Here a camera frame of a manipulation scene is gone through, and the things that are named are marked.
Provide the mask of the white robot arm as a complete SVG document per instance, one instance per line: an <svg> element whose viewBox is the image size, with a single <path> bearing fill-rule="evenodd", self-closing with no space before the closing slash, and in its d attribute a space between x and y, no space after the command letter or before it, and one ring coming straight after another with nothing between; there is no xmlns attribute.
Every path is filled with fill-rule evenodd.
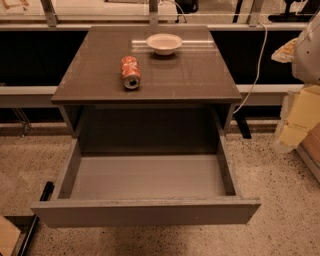
<svg viewBox="0 0 320 256"><path fill-rule="evenodd" d="M293 77L304 83L299 92L285 97L275 132L274 149L288 153L320 122L320 13L297 38L276 50L271 59L291 63Z"/></svg>

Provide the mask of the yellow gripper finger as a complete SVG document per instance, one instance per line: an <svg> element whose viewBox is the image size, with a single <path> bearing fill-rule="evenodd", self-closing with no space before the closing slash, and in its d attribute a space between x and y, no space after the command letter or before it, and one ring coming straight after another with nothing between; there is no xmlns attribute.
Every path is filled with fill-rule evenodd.
<svg viewBox="0 0 320 256"><path fill-rule="evenodd" d="M280 117L273 147L278 153L289 153L320 122L320 86L307 84L298 92L289 92L284 97Z"/></svg>
<svg viewBox="0 0 320 256"><path fill-rule="evenodd" d="M294 38L282 45L271 55L271 59L279 63L291 63L293 60L296 41L297 39Z"/></svg>

